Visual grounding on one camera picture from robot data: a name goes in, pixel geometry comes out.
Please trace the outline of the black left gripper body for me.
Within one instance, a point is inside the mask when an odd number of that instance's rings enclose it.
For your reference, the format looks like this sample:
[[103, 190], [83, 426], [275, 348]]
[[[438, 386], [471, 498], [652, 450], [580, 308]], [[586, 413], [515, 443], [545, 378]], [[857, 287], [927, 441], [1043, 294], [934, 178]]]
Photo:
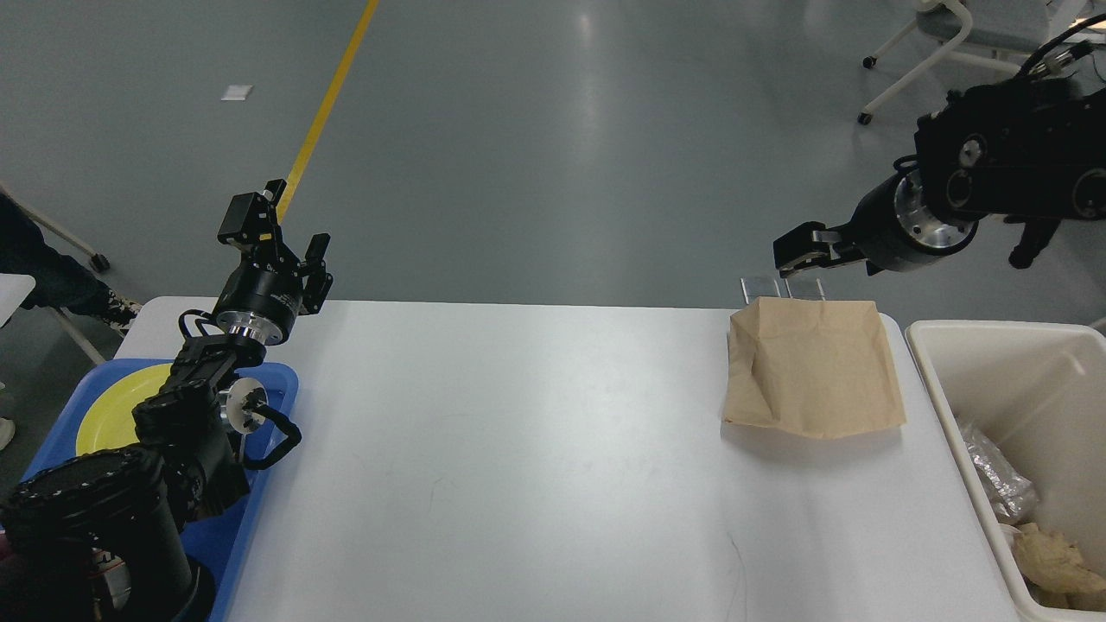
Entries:
[[226, 280], [213, 305], [213, 321], [225, 333], [276, 346], [291, 335], [302, 299], [302, 281], [293, 273], [244, 261]]

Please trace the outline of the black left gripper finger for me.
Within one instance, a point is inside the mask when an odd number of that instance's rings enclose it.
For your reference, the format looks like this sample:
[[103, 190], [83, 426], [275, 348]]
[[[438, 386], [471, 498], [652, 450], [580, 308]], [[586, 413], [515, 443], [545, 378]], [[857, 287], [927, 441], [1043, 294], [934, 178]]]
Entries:
[[334, 276], [327, 270], [328, 241], [331, 236], [319, 232], [312, 236], [307, 250], [298, 260], [296, 278], [301, 281], [301, 300], [296, 315], [315, 315], [327, 302], [328, 291], [334, 283]]
[[240, 253], [232, 279], [248, 270], [298, 276], [300, 260], [284, 243], [276, 219], [276, 204], [286, 180], [267, 182], [260, 193], [236, 194], [217, 232], [218, 243], [231, 245]]

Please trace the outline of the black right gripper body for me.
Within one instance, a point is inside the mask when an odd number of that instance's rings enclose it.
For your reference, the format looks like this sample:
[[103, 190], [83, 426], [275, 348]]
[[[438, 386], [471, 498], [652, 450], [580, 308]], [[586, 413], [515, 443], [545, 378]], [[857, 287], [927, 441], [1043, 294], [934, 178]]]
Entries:
[[939, 218], [925, 201], [920, 173], [893, 174], [858, 201], [847, 243], [870, 274], [909, 272], [937, 263], [972, 243], [978, 222]]

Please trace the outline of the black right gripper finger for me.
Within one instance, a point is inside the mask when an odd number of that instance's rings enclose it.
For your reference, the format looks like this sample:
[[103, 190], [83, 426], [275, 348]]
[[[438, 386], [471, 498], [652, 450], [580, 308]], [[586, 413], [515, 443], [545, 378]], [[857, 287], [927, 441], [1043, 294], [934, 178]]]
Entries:
[[779, 278], [789, 279], [812, 269], [864, 263], [868, 257], [857, 247], [852, 225], [830, 227], [807, 221], [781, 235], [772, 243]]

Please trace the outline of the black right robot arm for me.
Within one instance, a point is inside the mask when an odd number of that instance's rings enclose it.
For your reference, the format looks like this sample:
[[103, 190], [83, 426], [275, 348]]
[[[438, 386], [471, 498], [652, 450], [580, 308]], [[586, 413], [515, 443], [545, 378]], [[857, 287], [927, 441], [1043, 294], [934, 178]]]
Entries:
[[1102, 22], [1098, 13], [1071, 25], [1010, 79], [951, 92], [918, 118], [915, 152], [893, 162], [849, 221], [778, 237], [779, 276], [853, 263], [869, 274], [918, 270], [964, 251], [988, 216], [1023, 225], [1008, 263], [1024, 270], [1064, 220], [1103, 220], [1103, 91], [1082, 94], [1063, 75], [1093, 51], [1073, 38]]

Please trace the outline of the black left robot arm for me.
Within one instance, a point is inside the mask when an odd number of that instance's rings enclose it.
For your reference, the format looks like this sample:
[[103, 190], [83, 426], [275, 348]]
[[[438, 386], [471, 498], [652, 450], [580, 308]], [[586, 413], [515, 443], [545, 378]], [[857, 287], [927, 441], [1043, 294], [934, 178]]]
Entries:
[[133, 410], [136, 440], [40, 470], [3, 500], [4, 621], [206, 621], [213, 572], [187, 554], [187, 523], [216, 518], [302, 440], [241, 369], [319, 314], [328, 235], [299, 257], [276, 208], [286, 180], [237, 194], [217, 238], [240, 261], [213, 311], [179, 315], [168, 379]]

